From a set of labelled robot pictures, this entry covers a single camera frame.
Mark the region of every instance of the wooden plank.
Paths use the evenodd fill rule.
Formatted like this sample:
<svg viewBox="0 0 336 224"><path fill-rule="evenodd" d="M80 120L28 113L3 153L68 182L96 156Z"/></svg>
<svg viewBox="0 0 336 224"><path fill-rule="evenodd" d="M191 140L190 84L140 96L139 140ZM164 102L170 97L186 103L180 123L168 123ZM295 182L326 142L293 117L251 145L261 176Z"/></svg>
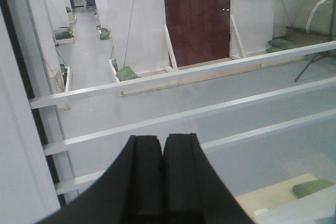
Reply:
<svg viewBox="0 0 336 224"><path fill-rule="evenodd" d="M67 93L46 95L30 99L31 109L43 108L58 103L70 102L80 99L87 99L98 95L110 94L112 92L134 89L143 86L152 86L164 82L180 81L185 78L199 77L201 75L215 74L223 71L237 70L241 68L256 66L258 64L271 64L282 58L289 61L297 56L313 54L314 52L336 49L336 41L311 45L301 48L294 48L280 52L273 52L267 55L253 56L239 60L226 61L213 65L201 66L193 69L184 69L175 72L163 73L158 76L149 76L119 83L104 84L96 87L69 91Z"/></svg>
<svg viewBox="0 0 336 224"><path fill-rule="evenodd" d="M249 193L236 197L236 200L251 217L251 219L258 223L255 211L263 208L272 210L284 204L297 200L293 194L292 188L294 185L308 182L317 179L311 173L307 173L289 180L285 180Z"/></svg>

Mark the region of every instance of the glass wall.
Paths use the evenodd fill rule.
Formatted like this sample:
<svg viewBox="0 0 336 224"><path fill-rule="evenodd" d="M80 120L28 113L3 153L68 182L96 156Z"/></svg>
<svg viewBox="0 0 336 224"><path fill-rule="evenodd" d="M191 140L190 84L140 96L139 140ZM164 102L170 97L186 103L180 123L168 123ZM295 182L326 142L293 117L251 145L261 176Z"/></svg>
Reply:
<svg viewBox="0 0 336 224"><path fill-rule="evenodd" d="M294 82L315 53L336 48L328 41L333 0L82 0L69 12L71 0L20 1L26 13L14 2L10 9L20 46L30 45L30 105L43 117L45 153L68 202L130 135L156 135L164 146L170 133L196 133L256 223L333 216L333 59ZM69 24L55 27L64 17ZM73 178L82 182L65 186ZM301 197L293 187L309 190Z"/></svg>

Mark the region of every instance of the black stand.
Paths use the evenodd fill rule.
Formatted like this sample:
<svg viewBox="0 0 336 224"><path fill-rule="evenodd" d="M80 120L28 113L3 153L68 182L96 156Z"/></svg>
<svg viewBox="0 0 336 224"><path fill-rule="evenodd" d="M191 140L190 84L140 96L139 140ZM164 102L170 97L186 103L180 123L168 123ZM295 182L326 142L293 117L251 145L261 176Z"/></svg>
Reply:
<svg viewBox="0 0 336 224"><path fill-rule="evenodd" d="M330 27L329 27L329 34L325 42L332 41L332 33L333 33L333 28L334 28L334 21L335 21L335 8L336 8L336 0L333 0L332 3L332 12L331 12L331 19L330 19ZM295 78L295 82L299 80L299 78L303 75L303 73L306 71L306 69L313 64L314 62L317 62L319 60L324 59L325 57L330 56L330 51L326 51L324 55L318 59L316 57L320 54L320 52L316 53L314 57L308 62L308 64L304 67L304 69L299 73L299 75Z"/></svg>

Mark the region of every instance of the white frame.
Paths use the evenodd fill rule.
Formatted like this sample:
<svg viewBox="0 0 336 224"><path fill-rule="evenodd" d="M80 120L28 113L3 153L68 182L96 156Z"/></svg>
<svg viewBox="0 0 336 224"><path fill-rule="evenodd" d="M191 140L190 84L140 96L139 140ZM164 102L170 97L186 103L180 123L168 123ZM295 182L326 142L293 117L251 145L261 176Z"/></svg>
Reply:
<svg viewBox="0 0 336 224"><path fill-rule="evenodd" d="M291 61L293 59L296 59L297 57L302 57L304 55L322 51L329 51L333 49L336 49L336 41L301 48L294 48L280 52L273 52L267 55L253 56L244 59L220 62L212 65L163 73L156 76L148 76L129 81L73 90L67 93L46 95L43 97L30 99L30 107L31 109L38 109L46 106L55 105L57 103L86 99L98 95L113 93L116 91L120 92L127 89L134 89L143 86L153 86L155 84L162 84L164 82L179 81L185 78L199 77L202 75L215 74L228 70L238 70L241 68L251 67L259 64L271 65L274 62L279 61L280 59L282 61Z"/></svg>

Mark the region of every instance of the glass panel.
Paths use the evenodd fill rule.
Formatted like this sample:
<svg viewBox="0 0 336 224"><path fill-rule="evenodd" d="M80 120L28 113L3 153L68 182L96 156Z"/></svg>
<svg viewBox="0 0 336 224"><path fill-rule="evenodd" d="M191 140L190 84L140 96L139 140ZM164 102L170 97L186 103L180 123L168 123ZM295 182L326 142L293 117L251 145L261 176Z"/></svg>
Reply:
<svg viewBox="0 0 336 224"><path fill-rule="evenodd" d="M33 59L36 52L43 59L39 66L37 61L27 60L29 74L34 73L31 81L36 94L41 90L49 93L47 78L54 86L52 91L57 92L115 83L122 81L121 76L143 78L176 70L165 24L180 73L187 68L232 60L229 56L265 54L272 39L287 40L285 45L280 41L287 47L281 50L289 49L293 43L295 47L317 44L328 37L332 4L332 0L28 1L29 6L25 7L31 11L30 21L35 26L34 30L31 26L31 34L37 35L36 41L35 37L30 39L37 43L32 46L34 53L27 47L25 59ZM11 9L19 8L12 2ZM18 24L26 24L27 17L13 13L20 30ZM70 37L57 39L59 32ZM23 37L20 42L29 44ZM58 104L58 114L52 108L40 109L46 132L51 132L49 142L59 140L53 137L56 133L59 137L64 133L65 139L70 139L119 130L70 145L69 159L61 160L59 154L54 158L59 158L61 164L71 164L74 176L79 177L106 169L131 134L157 135L163 146L170 133L195 132L222 181L256 222L313 223L328 217L329 205L335 207L332 202L324 208L327 211L315 208L316 214L297 211L299 217L309 217L300 220L286 209L297 207L291 204L304 208L313 201L309 196L298 199L293 194L294 185L317 179L336 183L335 85L183 115L190 110L234 103L253 95L258 99L259 94L334 77L332 59L326 58L312 64L295 83L307 61L297 54L293 54L291 63L288 61L278 57L271 63L234 71L218 73L210 69L207 76L186 74L179 81L172 78L168 83L139 84L122 92ZM171 120L162 119L174 114ZM212 141L222 144L210 148ZM326 191L319 191L319 197L330 197L334 187L327 189L327 195ZM273 216L279 221L272 222Z"/></svg>

